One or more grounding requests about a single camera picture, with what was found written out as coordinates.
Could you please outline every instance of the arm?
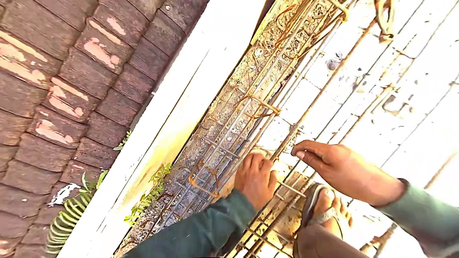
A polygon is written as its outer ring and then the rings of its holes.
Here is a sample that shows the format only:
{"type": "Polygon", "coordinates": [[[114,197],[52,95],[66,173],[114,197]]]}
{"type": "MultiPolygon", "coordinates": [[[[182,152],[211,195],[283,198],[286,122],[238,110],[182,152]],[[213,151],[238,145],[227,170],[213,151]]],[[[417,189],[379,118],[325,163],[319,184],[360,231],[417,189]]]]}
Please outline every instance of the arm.
{"type": "Polygon", "coordinates": [[[274,194],[273,162],[249,154],[236,172],[234,189],[202,212],[156,233],[128,252],[125,258],[205,257],[223,248],[230,251],[245,226],[274,194]]]}
{"type": "Polygon", "coordinates": [[[257,212],[239,190],[153,235],[125,258],[205,257],[220,250],[229,237],[239,240],[257,212]]]}
{"type": "Polygon", "coordinates": [[[384,173],[343,145],[305,140],[292,155],[341,193],[379,208],[414,236],[427,255],[458,250],[459,210],[384,173]]]}
{"type": "Polygon", "coordinates": [[[406,190],[396,201],[376,207],[419,241],[428,256],[458,251],[459,208],[446,204],[401,179],[406,190]]]}

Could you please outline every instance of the finger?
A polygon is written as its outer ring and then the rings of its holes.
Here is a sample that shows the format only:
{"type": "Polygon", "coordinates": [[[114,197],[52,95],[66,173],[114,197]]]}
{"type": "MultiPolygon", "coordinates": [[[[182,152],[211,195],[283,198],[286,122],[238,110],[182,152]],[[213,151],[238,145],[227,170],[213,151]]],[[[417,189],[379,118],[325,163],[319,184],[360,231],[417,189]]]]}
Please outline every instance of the finger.
{"type": "Polygon", "coordinates": [[[244,163],[241,163],[237,168],[236,174],[242,174],[244,171],[244,163]]]}
{"type": "Polygon", "coordinates": [[[246,158],[244,159],[244,168],[250,168],[251,164],[252,164],[252,156],[253,156],[253,153],[249,153],[246,158]]]}
{"type": "Polygon", "coordinates": [[[250,167],[252,169],[255,169],[256,171],[259,171],[261,167],[261,162],[263,159],[264,159],[264,156],[262,154],[260,153],[254,154],[252,157],[252,164],[250,165],[250,167]]]}
{"type": "Polygon", "coordinates": [[[293,147],[291,154],[292,156],[296,156],[298,151],[308,151],[321,158],[330,149],[330,146],[313,140],[304,140],[293,147]]]}
{"type": "Polygon", "coordinates": [[[267,173],[267,172],[269,172],[271,170],[273,165],[274,165],[274,161],[270,161],[269,159],[263,159],[260,170],[262,172],[266,172],[267,173]]]}
{"type": "Polygon", "coordinates": [[[324,171],[328,167],[328,165],[314,153],[299,151],[297,152],[297,157],[315,169],[318,173],[324,171]]]}
{"type": "Polygon", "coordinates": [[[276,184],[277,184],[277,171],[273,170],[271,171],[271,174],[269,175],[268,189],[270,192],[274,193],[274,190],[276,189],[276,184]]]}

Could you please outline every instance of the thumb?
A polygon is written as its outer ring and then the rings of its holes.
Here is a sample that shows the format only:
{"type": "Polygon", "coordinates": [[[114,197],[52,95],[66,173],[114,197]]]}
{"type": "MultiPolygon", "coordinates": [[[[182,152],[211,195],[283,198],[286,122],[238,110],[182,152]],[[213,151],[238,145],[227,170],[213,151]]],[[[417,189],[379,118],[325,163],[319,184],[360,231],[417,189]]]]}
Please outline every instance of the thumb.
{"type": "Polygon", "coordinates": [[[268,188],[273,193],[276,188],[276,184],[277,184],[277,171],[273,170],[271,171],[271,175],[269,176],[269,183],[268,183],[268,188]]]}
{"type": "Polygon", "coordinates": [[[323,168],[327,166],[327,164],[325,164],[321,158],[319,158],[314,153],[310,153],[308,151],[298,151],[296,156],[300,158],[303,162],[311,166],[313,169],[315,169],[317,172],[321,172],[323,168]]]}

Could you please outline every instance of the toe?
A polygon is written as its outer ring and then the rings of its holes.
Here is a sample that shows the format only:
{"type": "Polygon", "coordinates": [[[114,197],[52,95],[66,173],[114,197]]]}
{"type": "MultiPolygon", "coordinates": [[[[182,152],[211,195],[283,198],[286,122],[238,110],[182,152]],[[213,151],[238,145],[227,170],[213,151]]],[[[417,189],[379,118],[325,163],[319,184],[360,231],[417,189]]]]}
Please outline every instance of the toe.
{"type": "Polygon", "coordinates": [[[335,194],[332,190],[328,188],[322,189],[319,193],[319,198],[314,207],[314,215],[319,215],[327,211],[331,207],[334,197],[335,194]]]}
{"type": "Polygon", "coordinates": [[[346,205],[344,205],[343,199],[341,199],[341,209],[340,209],[340,211],[341,211],[341,214],[346,214],[346,212],[347,212],[347,207],[346,207],[346,205]]]}
{"type": "Polygon", "coordinates": [[[333,199],[332,203],[333,208],[335,208],[337,211],[341,211],[341,199],[335,194],[335,198],[333,199]]]}

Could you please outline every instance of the debris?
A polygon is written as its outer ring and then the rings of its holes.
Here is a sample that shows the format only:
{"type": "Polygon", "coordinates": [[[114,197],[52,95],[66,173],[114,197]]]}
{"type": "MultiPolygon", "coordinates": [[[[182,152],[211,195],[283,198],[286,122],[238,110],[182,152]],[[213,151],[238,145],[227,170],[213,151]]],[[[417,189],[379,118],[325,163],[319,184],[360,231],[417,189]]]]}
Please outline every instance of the debris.
{"type": "Polygon", "coordinates": [[[81,188],[81,187],[79,185],[75,184],[75,183],[70,183],[70,184],[62,187],[62,189],[60,189],[53,196],[53,199],[51,200],[51,202],[48,203],[48,207],[53,207],[54,204],[63,204],[64,203],[64,199],[67,198],[75,188],[81,188]]]}
{"type": "Polygon", "coordinates": [[[262,49],[257,49],[257,50],[255,50],[255,52],[253,54],[255,56],[261,56],[263,54],[263,50],[262,49]]]}
{"type": "Polygon", "coordinates": [[[341,60],[330,59],[327,61],[327,67],[329,70],[334,71],[341,64],[341,60]]]}

